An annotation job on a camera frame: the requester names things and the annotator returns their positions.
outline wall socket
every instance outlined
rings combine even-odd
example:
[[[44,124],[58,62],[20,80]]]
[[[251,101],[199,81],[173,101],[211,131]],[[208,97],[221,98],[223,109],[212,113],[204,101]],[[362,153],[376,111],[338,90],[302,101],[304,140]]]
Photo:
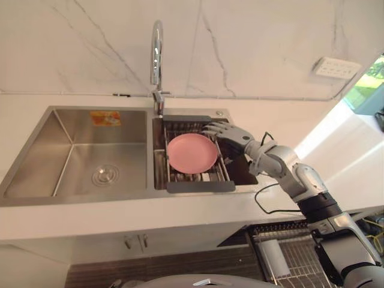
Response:
[[[360,68],[361,65],[358,63],[323,57],[318,61],[313,71],[316,75],[351,79]]]

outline faucet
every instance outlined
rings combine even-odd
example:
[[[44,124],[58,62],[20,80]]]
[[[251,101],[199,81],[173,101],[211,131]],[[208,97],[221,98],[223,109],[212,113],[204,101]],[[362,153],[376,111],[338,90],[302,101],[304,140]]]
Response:
[[[156,88],[151,92],[155,101],[155,112],[159,116],[164,113],[164,92],[161,87],[161,51],[163,49],[163,24],[157,20],[154,24],[152,32],[152,53],[151,53],[151,84],[156,85]]]

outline label sticker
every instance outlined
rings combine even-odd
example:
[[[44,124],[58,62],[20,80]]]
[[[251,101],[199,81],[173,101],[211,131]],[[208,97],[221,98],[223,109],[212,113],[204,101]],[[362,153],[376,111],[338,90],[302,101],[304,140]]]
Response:
[[[117,111],[91,111],[89,113],[95,126],[120,126],[120,114]]]

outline cabinet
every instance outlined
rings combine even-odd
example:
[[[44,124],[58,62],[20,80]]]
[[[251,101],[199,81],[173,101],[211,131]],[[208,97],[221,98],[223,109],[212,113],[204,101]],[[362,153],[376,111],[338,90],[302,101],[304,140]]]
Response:
[[[68,269],[68,264],[13,245],[0,245],[0,287],[61,288]]]
[[[217,249],[222,241],[242,227],[225,223],[150,230],[139,235],[144,256],[179,254]]]
[[[71,263],[108,262],[214,250],[241,227],[239,223],[225,223],[78,236],[73,245]]]
[[[63,264],[109,262],[214,250],[244,224],[209,224],[138,232],[13,240],[7,241],[7,244]]]
[[[71,264],[124,260],[142,254],[136,233],[78,236],[73,245]]]

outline drain strainer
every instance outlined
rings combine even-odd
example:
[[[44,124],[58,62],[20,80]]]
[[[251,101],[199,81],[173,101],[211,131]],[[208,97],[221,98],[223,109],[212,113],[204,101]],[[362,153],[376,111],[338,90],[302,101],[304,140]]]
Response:
[[[92,174],[92,182],[96,186],[106,187],[115,183],[119,178],[119,169],[112,165],[102,165]]]

